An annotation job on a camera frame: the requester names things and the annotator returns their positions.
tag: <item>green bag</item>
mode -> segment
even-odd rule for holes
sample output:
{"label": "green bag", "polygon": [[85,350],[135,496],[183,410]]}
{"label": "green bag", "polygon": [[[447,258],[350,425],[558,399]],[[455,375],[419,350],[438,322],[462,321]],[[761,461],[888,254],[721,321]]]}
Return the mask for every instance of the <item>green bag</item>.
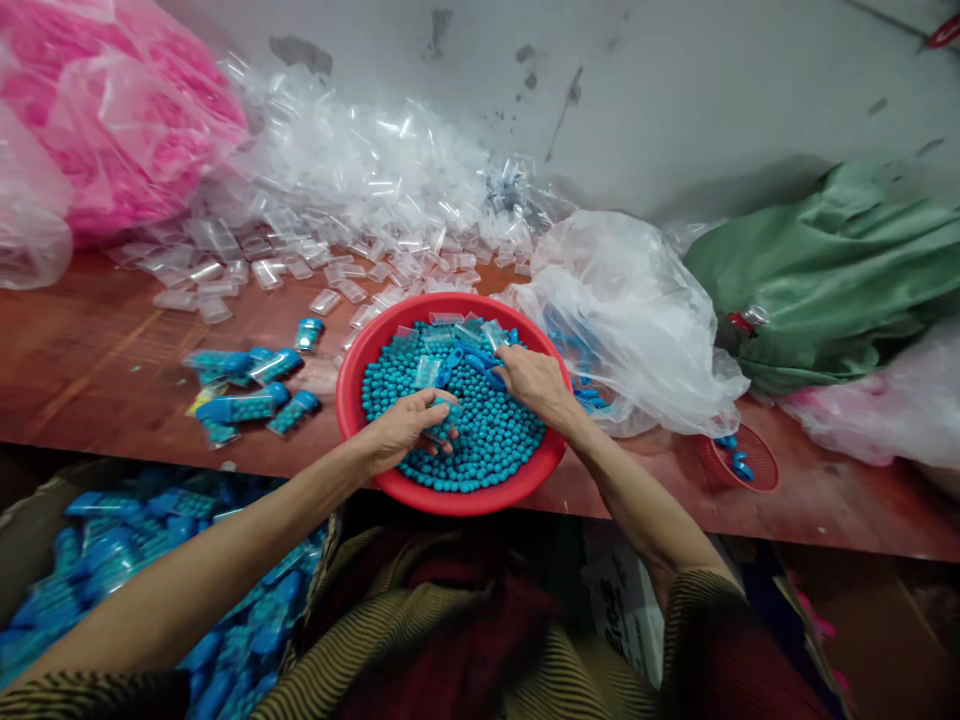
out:
{"label": "green bag", "polygon": [[707,233],[684,263],[718,314],[767,311],[740,366],[787,394],[857,380],[960,312],[960,212],[886,202],[864,168],[840,165],[803,202]]}

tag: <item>clothing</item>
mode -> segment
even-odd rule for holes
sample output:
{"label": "clothing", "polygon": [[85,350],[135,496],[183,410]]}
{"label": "clothing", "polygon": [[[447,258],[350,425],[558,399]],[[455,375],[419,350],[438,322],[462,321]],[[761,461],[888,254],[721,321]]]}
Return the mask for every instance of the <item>clothing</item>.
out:
{"label": "clothing", "polygon": [[[252,717],[829,717],[739,591],[712,573],[674,582],[662,692],[559,618],[506,550],[459,533],[373,529],[337,550],[294,629],[295,662]],[[149,696],[156,717],[183,717],[188,695],[182,672],[61,673],[0,697],[0,715],[139,718],[133,706]]]}

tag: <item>red plastic bowl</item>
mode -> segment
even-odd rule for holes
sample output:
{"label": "red plastic bowl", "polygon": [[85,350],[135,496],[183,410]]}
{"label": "red plastic bowl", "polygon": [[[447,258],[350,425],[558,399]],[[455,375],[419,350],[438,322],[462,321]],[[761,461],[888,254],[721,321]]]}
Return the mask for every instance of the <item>red plastic bowl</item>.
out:
{"label": "red plastic bowl", "polygon": [[[743,488],[756,493],[773,492],[780,485],[780,468],[777,459],[767,444],[749,427],[740,423],[736,432],[737,449],[725,450],[711,438],[701,435],[697,438],[697,454],[710,474],[730,487]],[[735,452],[747,453],[746,463],[753,470],[753,482],[749,483],[737,477],[730,465]]]}
{"label": "red plastic bowl", "polygon": [[[380,350],[390,343],[397,327],[412,327],[418,320],[429,322],[432,312],[467,315],[471,311],[485,320],[499,320],[506,330],[517,328],[520,340],[525,342],[527,347],[557,358],[563,379],[570,387],[570,375],[553,343],[536,325],[516,310],[479,295],[421,295],[404,300],[378,315],[354,340],[343,359],[337,379],[337,423],[344,439],[353,437],[367,424],[366,413],[360,407],[363,373],[369,363],[380,357]],[[417,510],[455,517],[485,515],[520,502],[540,487],[556,470],[565,450],[566,442],[560,434],[547,430],[543,443],[516,475],[499,485],[471,493],[437,492],[407,479],[395,469],[378,475],[374,480],[385,493]]]}

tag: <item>sleeve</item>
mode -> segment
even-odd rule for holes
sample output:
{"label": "sleeve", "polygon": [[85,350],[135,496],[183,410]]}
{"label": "sleeve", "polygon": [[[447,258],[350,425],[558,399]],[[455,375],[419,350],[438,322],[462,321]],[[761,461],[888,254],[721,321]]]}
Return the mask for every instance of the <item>sleeve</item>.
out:
{"label": "sleeve", "polygon": [[0,695],[0,717],[87,720],[184,718],[190,675],[183,670],[137,675],[58,672]]}
{"label": "sleeve", "polygon": [[739,590],[702,570],[670,590],[662,690],[669,717],[832,717]]}

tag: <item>hand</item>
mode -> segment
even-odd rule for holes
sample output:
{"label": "hand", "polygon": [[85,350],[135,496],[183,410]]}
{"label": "hand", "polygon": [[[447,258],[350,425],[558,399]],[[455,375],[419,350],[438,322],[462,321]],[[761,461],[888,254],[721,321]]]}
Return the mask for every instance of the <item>hand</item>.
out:
{"label": "hand", "polygon": [[[436,443],[421,434],[447,417],[450,412],[449,406],[445,404],[430,407],[438,398],[452,403],[460,402],[448,392],[426,388],[397,400],[392,408],[350,440],[362,448],[366,470],[371,476],[395,467],[418,445],[425,447],[431,455],[439,452]],[[450,437],[455,439],[458,436],[457,429],[451,428]],[[453,452],[453,446],[446,440],[441,443],[440,450],[449,454]]]}
{"label": "hand", "polygon": [[510,394],[547,425],[566,435],[571,421],[582,415],[583,409],[563,381],[556,358],[519,345],[500,346],[497,357],[504,366],[493,372],[503,378]]}

